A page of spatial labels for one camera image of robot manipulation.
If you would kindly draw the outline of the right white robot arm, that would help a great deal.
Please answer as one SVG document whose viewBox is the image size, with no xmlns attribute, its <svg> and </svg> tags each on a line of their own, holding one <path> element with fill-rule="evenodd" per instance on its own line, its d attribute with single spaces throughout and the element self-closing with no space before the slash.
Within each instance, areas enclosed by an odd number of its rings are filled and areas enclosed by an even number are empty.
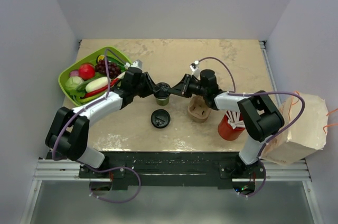
<svg viewBox="0 0 338 224">
<path fill-rule="evenodd" d="M 239 152 L 241 162 L 235 165 L 236 174 L 247 178 L 254 172 L 254 163 L 259 159 L 259 152 L 265 139 L 276 134 L 285 124 L 284 119 L 265 91 L 249 95 L 235 95 L 222 91 L 217 83 L 215 72 L 204 69 L 200 79 L 186 74 L 170 94 L 190 98 L 201 96 L 206 105 L 213 110 L 239 112 L 249 135 L 245 146 Z"/>
</svg>

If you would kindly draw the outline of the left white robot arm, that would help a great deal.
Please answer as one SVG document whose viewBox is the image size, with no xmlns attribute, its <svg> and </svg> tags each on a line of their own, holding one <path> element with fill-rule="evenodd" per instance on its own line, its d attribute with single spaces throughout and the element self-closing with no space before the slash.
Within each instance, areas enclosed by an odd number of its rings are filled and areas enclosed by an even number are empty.
<svg viewBox="0 0 338 224">
<path fill-rule="evenodd" d="M 147 72 L 130 67 L 122 79 L 108 92 L 86 105 L 69 109 L 60 108 L 52 122 L 46 145 L 52 149 L 52 159 L 64 158 L 91 166 L 91 172 L 98 178 L 109 173 L 105 155 L 88 146 L 89 128 L 107 115 L 129 105 L 134 97 L 148 97 L 160 91 Z"/>
</svg>

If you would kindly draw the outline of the green paper coffee cup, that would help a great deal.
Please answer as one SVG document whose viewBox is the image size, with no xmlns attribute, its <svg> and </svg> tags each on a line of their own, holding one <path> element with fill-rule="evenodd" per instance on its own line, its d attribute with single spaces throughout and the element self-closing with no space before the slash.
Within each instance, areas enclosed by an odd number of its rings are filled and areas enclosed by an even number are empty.
<svg viewBox="0 0 338 224">
<path fill-rule="evenodd" d="M 166 106 L 169 103 L 170 98 L 166 97 L 166 98 L 155 98 L 156 99 L 156 103 L 160 106 Z"/>
</svg>

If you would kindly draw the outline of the black plastic cup lid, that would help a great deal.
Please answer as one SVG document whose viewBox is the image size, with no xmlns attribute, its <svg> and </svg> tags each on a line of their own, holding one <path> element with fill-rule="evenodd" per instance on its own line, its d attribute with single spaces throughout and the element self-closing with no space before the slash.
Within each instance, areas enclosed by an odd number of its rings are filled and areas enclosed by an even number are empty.
<svg viewBox="0 0 338 224">
<path fill-rule="evenodd" d="M 157 85 L 159 86 L 159 88 L 161 88 L 161 90 L 163 92 L 163 98 L 170 96 L 170 94 L 168 93 L 168 90 L 171 88 L 169 84 L 167 84 L 165 82 L 160 82 Z"/>
</svg>

